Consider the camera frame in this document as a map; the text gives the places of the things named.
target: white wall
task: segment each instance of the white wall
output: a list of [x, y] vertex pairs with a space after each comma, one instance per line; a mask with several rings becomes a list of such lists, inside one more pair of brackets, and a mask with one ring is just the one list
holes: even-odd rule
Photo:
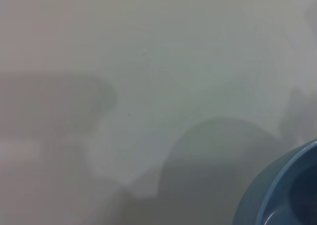
[[0, 23], [1, 224], [227, 225], [316, 137], [317, 0], [0, 0]]

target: bowl rim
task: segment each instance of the bowl rim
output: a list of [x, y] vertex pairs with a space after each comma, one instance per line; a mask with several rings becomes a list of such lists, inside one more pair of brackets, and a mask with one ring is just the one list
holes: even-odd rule
[[263, 218], [264, 210], [268, 204], [268, 201], [270, 199], [271, 194], [273, 193], [274, 189], [276, 188], [277, 184], [279, 183], [280, 179], [285, 175], [286, 171], [304, 154], [306, 154], [308, 151], [313, 149], [317, 146], [317, 139], [310, 141], [302, 146], [302, 149], [299, 150], [295, 155], [293, 155], [286, 163], [285, 165], [279, 170], [279, 172], [274, 177], [271, 185], [269, 186], [268, 190], [266, 191], [264, 198], [261, 202], [260, 208], [258, 210], [258, 214], [256, 217], [256, 225], [261, 225], [261, 221]]

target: wall surface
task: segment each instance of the wall surface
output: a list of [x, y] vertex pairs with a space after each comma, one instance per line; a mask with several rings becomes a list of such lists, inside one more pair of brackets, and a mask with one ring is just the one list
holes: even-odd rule
[[0, 0], [0, 224], [228, 225], [317, 137], [317, 0]]

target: blue container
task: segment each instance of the blue container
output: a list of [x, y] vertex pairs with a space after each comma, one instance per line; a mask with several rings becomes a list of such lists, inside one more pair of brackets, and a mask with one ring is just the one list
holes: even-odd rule
[[317, 139], [279, 158], [255, 178], [233, 225], [317, 225]]

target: blue bowl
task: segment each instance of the blue bowl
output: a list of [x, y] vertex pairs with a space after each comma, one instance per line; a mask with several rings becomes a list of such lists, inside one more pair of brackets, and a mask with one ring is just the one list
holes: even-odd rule
[[233, 225], [317, 225], [317, 139], [279, 158], [255, 178]]

